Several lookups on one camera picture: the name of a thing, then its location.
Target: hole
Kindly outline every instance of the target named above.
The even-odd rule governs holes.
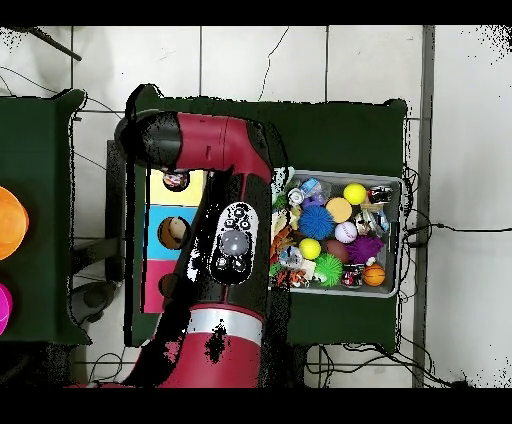
[[[179,250],[190,239],[190,225],[181,217],[165,218],[158,227],[158,240],[162,246]]]
[[[172,298],[172,294],[176,284],[178,283],[179,276],[176,274],[166,274],[160,281],[158,281],[158,291],[165,298]]]
[[[189,172],[164,173],[163,182],[165,188],[174,193],[185,190],[190,184]]]

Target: yellow ball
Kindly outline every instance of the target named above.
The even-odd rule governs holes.
[[[322,248],[318,241],[314,239],[304,239],[299,243],[299,250],[304,259],[313,260],[320,255]]]
[[[351,205],[360,205],[366,198],[366,189],[358,183],[352,183],[343,190],[343,197],[348,200]]]

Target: colored box panel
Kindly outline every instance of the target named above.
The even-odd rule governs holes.
[[[191,171],[188,187],[178,193],[165,187],[163,176],[161,171],[151,171],[149,200],[152,205],[199,206],[206,179],[205,171]]]
[[[158,282],[165,274],[172,273],[175,266],[176,261],[148,260],[144,290],[144,313],[160,314],[163,312],[162,305],[164,297],[160,293],[160,290],[158,290]]]
[[[148,259],[177,260],[181,250],[171,250],[163,246],[158,240],[158,227],[165,218],[169,217],[181,217],[192,225],[196,212],[196,207],[151,205],[149,208]]]

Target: tennis ball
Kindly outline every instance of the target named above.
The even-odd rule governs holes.
[[[312,260],[318,257],[322,248],[318,241],[306,238],[299,243],[299,250],[304,259]]]

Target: cyan panel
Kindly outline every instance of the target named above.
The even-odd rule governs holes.
[[[158,240],[158,227],[165,218],[169,217],[181,217],[192,225],[196,212],[196,207],[151,205],[149,208],[148,259],[177,260],[181,249],[171,250],[163,246]]]

